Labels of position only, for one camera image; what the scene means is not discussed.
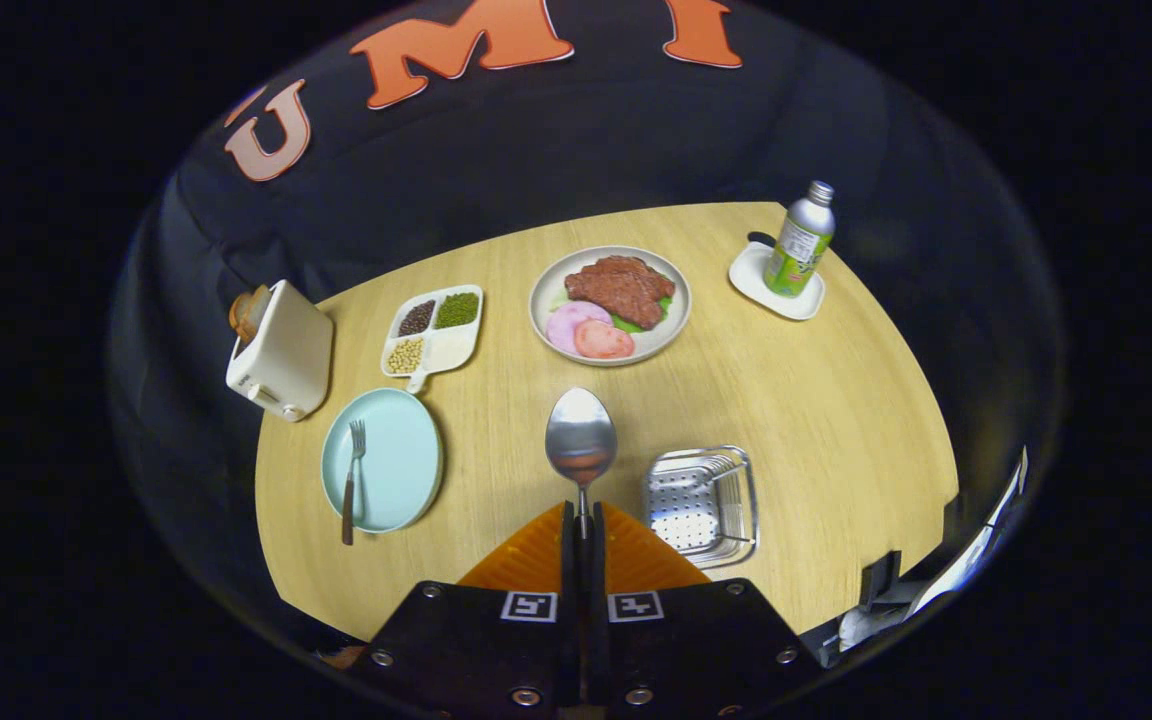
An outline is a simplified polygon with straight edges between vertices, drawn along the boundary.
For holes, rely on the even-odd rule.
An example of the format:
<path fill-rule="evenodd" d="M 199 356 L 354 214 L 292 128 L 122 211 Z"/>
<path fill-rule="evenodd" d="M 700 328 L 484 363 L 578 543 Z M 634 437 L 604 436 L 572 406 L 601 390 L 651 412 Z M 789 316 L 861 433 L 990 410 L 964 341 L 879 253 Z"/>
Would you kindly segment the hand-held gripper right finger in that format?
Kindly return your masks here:
<path fill-rule="evenodd" d="M 770 719 L 826 670 L 748 578 L 703 579 L 611 503 L 591 511 L 591 702 L 609 719 Z"/>

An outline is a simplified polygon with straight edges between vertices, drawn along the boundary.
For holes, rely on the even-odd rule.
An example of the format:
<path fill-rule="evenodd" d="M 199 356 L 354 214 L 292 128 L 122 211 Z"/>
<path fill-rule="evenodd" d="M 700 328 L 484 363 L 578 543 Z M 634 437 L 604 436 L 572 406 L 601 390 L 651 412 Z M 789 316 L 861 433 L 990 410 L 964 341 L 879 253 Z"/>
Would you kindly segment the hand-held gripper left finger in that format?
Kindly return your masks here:
<path fill-rule="evenodd" d="M 416 583 L 349 683 L 401 719 L 558 719 L 581 694 L 577 537 L 558 503 L 468 582 Z"/>

